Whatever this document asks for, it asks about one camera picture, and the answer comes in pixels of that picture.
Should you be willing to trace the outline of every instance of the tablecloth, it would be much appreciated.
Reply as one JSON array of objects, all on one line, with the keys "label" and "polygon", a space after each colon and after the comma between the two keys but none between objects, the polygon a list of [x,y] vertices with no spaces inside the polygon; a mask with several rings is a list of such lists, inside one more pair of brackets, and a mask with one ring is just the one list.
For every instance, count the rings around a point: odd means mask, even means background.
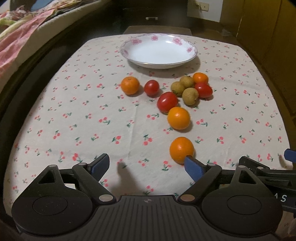
[{"label": "tablecloth", "polygon": [[[258,69],[238,46],[181,36],[198,49],[187,64],[165,70],[138,67],[121,56],[120,45],[136,35],[92,39],[61,67],[29,112],[11,151],[4,180],[8,214],[19,194],[48,165],[71,168],[102,153],[110,168],[100,183],[119,197],[180,195],[193,181],[169,155],[180,136],[194,144],[196,158],[235,169],[248,156],[273,169],[291,169],[281,155],[289,148],[276,102]],[[213,98],[188,107],[192,125],[172,129],[143,90],[126,96],[120,82],[134,76],[155,79],[162,92],[181,76],[209,76]]]}]

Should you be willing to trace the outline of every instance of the wooden cabinet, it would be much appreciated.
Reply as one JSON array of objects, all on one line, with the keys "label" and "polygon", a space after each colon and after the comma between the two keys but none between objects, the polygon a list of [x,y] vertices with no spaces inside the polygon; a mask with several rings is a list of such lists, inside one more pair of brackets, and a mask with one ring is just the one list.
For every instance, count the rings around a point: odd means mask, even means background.
[{"label": "wooden cabinet", "polygon": [[237,39],[262,62],[271,42],[281,0],[245,0]]},{"label": "wooden cabinet", "polygon": [[240,20],[242,18],[245,0],[223,0],[220,23],[232,33],[237,35]]},{"label": "wooden cabinet", "polygon": [[291,115],[296,115],[296,8],[283,0],[263,67],[280,91]]},{"label": "wooden cabinet", "polygon": [[121,9],[121,28],[132,25],[188,26],[185,0],[115,0]]}]

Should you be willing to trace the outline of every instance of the kiwi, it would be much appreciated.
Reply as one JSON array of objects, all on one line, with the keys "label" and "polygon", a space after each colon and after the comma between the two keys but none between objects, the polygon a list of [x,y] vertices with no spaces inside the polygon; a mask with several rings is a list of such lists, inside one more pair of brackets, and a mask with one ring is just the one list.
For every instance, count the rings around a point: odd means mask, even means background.
[{"label": "kiwi", "polygon": [[176,96],[182,96],[182,93],[185,90],[185,87],[179,81],[176,81],[172,83],[172,85],[170,86],[170,89]]},{"label": "kiwi", "polygon": [[190,76],[182,76],[180,78],[180,83],[184,85],[185,89],[194,87],[194,80]]},{"label": "kiwi", "polygon": [[183,91],[182,99],[185,105],[193,105],[198,99],[198,91],[195,88],[187,88]]}]

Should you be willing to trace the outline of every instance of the wall outlet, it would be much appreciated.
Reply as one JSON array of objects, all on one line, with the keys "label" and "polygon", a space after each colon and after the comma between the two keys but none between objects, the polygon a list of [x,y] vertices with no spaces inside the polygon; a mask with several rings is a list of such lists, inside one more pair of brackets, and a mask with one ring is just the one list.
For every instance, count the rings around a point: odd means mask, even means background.
[{"label": "wall outlet", "polygon": [[199,7],[200,10],[202,10],[202,11],[209,11],[210,5],[208,3],[195,2],[195,4]]}]

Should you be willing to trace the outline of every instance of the white plate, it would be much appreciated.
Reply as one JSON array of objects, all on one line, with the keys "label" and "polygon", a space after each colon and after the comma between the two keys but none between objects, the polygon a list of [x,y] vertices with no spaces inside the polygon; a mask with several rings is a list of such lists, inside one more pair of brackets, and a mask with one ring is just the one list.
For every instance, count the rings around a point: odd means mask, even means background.
[{"label": "white plate", "polygon": [[131,62],[151,69],[170,69],[196,57],[193,43],[171,34],[142,34],[125,41],[120,53]]}]

